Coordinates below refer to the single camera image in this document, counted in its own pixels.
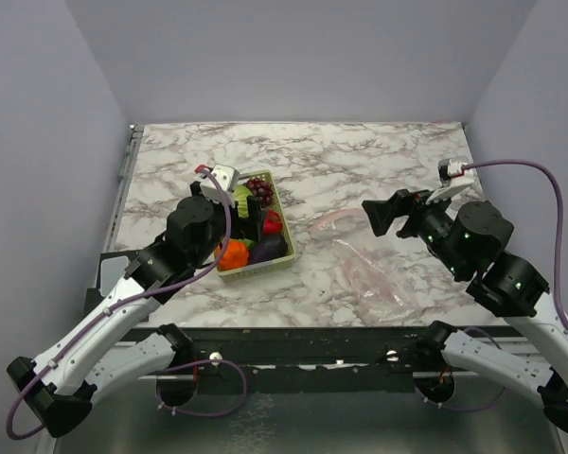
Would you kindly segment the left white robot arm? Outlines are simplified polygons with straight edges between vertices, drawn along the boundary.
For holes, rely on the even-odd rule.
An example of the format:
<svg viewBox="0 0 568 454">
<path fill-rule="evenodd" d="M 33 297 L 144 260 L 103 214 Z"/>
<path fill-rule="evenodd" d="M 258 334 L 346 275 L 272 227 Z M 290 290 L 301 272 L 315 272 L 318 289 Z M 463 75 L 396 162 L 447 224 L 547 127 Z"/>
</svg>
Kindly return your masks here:
<svg viewBox="0 0 568 454">
<path fill-rule="evenodd" d="M 67 335 L 35 358 L 18 357 L 7 373 L 19 394 L 9 409 L 6 431 L 20 439 L 14 415 L 27 404 L 40 427 L 60 438 L 89 415 L 106 395 L 153 372 L 197 371 L 223 358 L 198 358 L 193 342 L 175 324 L 163 324 L 118 353 L 112 349 L 139 322 L 180 289 L 216 268 L 206 260 L 223 256 L 247 233 L 262 232 L 262 218 L 241 218 L 235 184 L 214 174 L 192 184 L 167 218 L 165 231 L 141 249 L 104 299 Z"/>
</svg>

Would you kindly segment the green toy cabbage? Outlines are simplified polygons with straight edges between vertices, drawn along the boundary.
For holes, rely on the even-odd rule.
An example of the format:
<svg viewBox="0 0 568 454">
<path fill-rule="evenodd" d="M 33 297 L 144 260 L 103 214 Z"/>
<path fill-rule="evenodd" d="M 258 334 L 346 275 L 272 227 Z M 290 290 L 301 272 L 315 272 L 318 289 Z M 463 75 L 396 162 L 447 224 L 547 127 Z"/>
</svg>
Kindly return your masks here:
<svg viewBox="0 0 568 454">
<path fill-rule="evenodd" d="M 238 216 L 240 218 L 249 218 L 248 200 L 249 196 L 253 196 L 252 191 L 244 184 L 238 184 L 234 190 L 234 200 L 237 204 Z"/>
</svg>

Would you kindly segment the clear zip top bag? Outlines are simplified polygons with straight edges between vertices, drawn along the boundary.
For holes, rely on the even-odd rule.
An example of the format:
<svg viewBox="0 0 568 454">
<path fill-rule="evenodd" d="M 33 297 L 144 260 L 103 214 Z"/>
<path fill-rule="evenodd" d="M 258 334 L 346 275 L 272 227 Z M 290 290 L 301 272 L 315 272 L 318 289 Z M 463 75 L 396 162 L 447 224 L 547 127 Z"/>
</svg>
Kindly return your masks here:
<svg viewBox="0 0 568 454">
<path fill-rule="evenodd" d="M 416 297 L 394 264 L 393 245 L 373 235 L 364 210 L 329 213 L 309 233 L 320 250 L 333 255 L 336 280 L 366 324 L 402 324 L 419 313 Z"/>
</svg>

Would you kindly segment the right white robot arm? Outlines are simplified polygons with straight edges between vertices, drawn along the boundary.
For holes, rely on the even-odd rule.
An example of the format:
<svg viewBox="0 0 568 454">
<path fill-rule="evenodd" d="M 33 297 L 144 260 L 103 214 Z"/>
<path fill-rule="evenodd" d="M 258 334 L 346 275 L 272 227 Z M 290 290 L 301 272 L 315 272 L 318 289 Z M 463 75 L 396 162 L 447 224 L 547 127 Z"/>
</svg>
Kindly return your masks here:
<svg viewBox="0 0 568 454">
<path fill-rule="evenodd" d="M 467 283 L 478 305 L 513 326 L 544 361 L 518 358 L 433 322 L 417 343 L 417 362 L 428 370 L 447 364 L 486 377 L 534 402 L 568 433 L 568 327 L 548 282 L 528 261 L 506 251 L 514 226 L 490 202 L 467 202 L 450 218 L 449 203 L 429 202 L 430 195 L 402 189 L 386 201 L 363 201 L 362 208 L 375 236 L 405 218 L 397 236 L 421 239 L 455 281 Z"/>
</svg>

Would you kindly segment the green perforated plastic basket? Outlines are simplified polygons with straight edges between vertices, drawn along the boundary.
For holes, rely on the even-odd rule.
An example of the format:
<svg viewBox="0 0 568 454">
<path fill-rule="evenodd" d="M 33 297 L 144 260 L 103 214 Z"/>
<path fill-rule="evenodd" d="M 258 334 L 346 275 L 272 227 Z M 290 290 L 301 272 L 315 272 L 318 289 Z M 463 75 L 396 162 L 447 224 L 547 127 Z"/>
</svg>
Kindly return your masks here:
<svg viewBox="0 0 568 454">
<path fill-rule="evenodd" d="M 296 258 L 296 248 L 294 245 L 293 232 L 289 227 L 289 223 L 285 216 L 283 205 L 279 200 L 278 189 L 275 184 L 275 178 L 273 173 L 268 169 L 257 169 L 254 171 L 240 174 L 239 182 L 241 182 L 242 180 L 249 180 L 254 177 L 259 177 L 261 180 L 271 183 L 274 187 L 275 201 L 272 204 L 272 208 L 280 215 L 280 218 L 283 222 L 283 228 L 281 234 L 286 240 L 288 250 L 286 254 L 282 257 L 275 258 L 273 260 L 267 260 L 253 265 L 248 265 L 242 268 L 237 268 L 231 271 L 223 271 L 221 268 L 217 267 L 215 269 L 215 272 L 223 280 L 223 282 L 236 281 L 245 277 L 250 277 L 252 275 L 263 274 L 271 271 L 285 270 L 292 266 L 293 261 Z"/>
</svg>

